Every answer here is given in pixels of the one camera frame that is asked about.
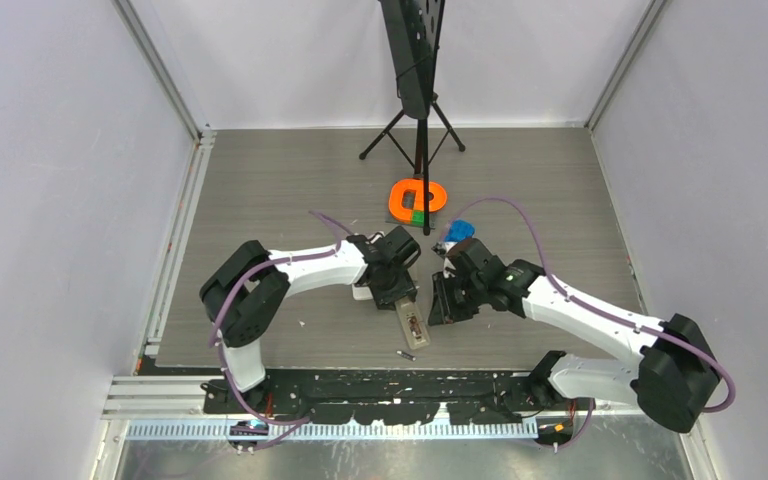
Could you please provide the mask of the black battery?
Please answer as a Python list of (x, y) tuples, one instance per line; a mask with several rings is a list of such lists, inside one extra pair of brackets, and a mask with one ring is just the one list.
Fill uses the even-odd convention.
[(414, 355), (409, 354), (407, 352), (404, 352), (402, 350), (397, 350), (396, 354), (399, 355), (401, 358), (404, 358), (404, 359), (406, 359), (408, 361), (412, 361), (412, 362), (416, 361), (416, 357)]
[(408, 320), (408, 325), (409, 325), (409, 328), (410, 328), (410, 331), (411, 331), (412, 335), (415, 338), (420, 338), (422, 336), (422, 331), (421, 331), (421, 328), (419, 326), (419, 323), (418, 323), (416, 317), (411, 317)]

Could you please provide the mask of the beige remote control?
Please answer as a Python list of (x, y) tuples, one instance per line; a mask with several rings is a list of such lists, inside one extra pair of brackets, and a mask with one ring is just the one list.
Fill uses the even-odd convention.
[(395, 303), (396, 314), (409, 349), (418, 350), (430, 345), (427, 325), (416, 303), (403, 297)]

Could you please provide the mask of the white air conditioner remote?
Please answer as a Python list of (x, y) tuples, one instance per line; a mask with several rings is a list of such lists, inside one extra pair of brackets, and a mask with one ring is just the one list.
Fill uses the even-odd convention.
[(356, 301), (368, 301), (373, 299), (373, 294), (368, 286), (351, 286), (352, 297)]

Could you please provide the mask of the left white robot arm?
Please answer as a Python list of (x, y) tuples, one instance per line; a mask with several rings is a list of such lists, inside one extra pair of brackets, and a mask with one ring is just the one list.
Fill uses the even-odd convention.
[(420, 254), (418, 242), (401, 226), (298, 251), (268, 250), (257, 240), (243, 243), (199, 291), (213, 324), (210, 342), (221, 345), (221, 364), (231, 375), (230, 403), (244, 414), (265, 405), (260, 338), (286, 298), (349, 286), (354, 300), (394, 310), (400, 300), (416, 299), (409, 268)]

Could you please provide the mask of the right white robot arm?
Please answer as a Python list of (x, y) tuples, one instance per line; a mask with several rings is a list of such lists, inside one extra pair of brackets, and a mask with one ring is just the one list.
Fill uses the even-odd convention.
[(636, 405), (652, 421), (690, 432), (723, 375), (699, 325), (676, 314), (669, 320), (638, 314), (560, 282), (537, 264), (509, 264), (476, 238), (435, 246), (443, 259), (435, 273), (428, 323), (473, 318), (483, 306), (573, 334), (608, 353), (588, 359), (553, 350), (527, 377), (534, 403), (556, 410), (567, 400), (592, 398)]

